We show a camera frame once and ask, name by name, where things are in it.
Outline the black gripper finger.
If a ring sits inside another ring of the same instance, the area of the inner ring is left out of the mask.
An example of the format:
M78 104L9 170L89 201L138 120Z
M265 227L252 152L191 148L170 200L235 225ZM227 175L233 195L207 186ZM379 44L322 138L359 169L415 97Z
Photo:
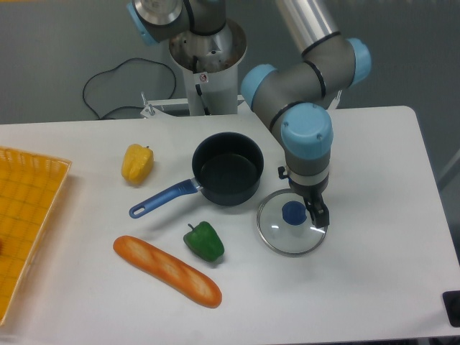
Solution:
M312 222L315 227L327 227L330 224L329 210L323 201L322 196L318 196L312 205Z
M312 204L308 201L308 199L304 199L304 204L305 204L305 208L306 210L308 211L309 215L310 215L310 219L313 220L314 219L314 214L313 214L313 206Z

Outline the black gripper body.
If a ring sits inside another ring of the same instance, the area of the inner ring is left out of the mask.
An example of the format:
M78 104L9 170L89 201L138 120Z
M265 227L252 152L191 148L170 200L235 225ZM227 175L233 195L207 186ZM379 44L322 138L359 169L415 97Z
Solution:
M309 203L322 199L328 185L328 166L279 166L279 179L287 179L290 189Z

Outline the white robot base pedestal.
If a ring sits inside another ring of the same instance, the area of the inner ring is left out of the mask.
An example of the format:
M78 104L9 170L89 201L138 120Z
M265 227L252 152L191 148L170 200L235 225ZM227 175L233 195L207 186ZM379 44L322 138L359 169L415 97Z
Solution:
M239 104L238 66L247 51L246 35L227 19L222 30L203 36L190 31L169 41L182 70L191 116L235 114Z

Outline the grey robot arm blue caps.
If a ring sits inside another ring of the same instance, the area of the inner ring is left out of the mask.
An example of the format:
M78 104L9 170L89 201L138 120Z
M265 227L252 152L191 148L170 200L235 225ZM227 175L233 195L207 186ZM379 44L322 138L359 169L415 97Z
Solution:
M372 59L360 40L341 35L322 1L276 6L302 60L284 71L258 65L242 82L236 72L246 37L227 17L224 1L130 1L127 10L145 43L169 44L183 71L191 115L233 114L238 97L244 98L284 149L281 176L303 198L313 224L323 228L329 224L322 194L333 130L317 101L365 79Z

